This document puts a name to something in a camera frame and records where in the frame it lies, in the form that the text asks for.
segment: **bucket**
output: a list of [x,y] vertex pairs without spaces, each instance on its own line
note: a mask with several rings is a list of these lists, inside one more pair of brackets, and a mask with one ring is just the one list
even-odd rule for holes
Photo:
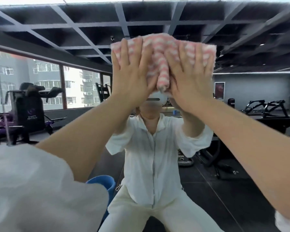
[[[113,200],[113,196],[115,193],[116,183],[115,183],[114,178],[108,175],[101,175],[101,176],[94,177],[86,182],[86,184],[93,184],[93,183],[99,183],[106,188],[106,190],[108,191],[108,196],[109,196],[109,199],[108,199],[108,206],[109,206],[109,204]],[[108,216],[108,211],[106,210],[102,218],[102,221],[104,221],[107,216]]]

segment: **white pants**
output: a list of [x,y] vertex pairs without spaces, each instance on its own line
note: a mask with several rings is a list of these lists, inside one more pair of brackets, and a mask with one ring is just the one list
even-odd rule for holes
[[135,203],[122,186],[108,207],[99,232],[142,232],[150,216],[170,232],[223,232],[217,223],[184,192],[164,207],[152,209]]

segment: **ceiling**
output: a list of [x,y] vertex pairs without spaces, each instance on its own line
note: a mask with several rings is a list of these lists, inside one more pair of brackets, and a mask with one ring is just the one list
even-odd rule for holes
[[120,41],[165,32],[217,45],[215,72],[290,70],[290,0],[0,6],[0,31],[99,64]]

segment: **framed poster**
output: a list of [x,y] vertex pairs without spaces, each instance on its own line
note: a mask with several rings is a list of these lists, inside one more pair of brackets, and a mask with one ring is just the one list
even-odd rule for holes
[[225,82],[215,82],[215,96],[218,100],[224,100],[224,84]]

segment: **right hand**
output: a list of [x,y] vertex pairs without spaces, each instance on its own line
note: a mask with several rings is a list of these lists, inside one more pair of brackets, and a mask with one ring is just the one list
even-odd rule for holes
[[111,55],[113,64],[112,95],[123,97],[131,108],[138,107],[148,98],[158,80],[157,75],[147,82],[146,75],[153,49],[151,45],[148,45],[142,53],[142,44],[142,37],[135,39],[134,53],[129,56],[127,40],[122,39],[120,63],[113,51]]
[[194,66],[189,62],[182,42],[179,45],[180,62],[176,61],[169,51],[166,51],[165,57],[172,72],[170,93],[182,110],[191,112],[199,101],[213,99],[214,56],[209,57],[204,67],[201,43],[196,46]]

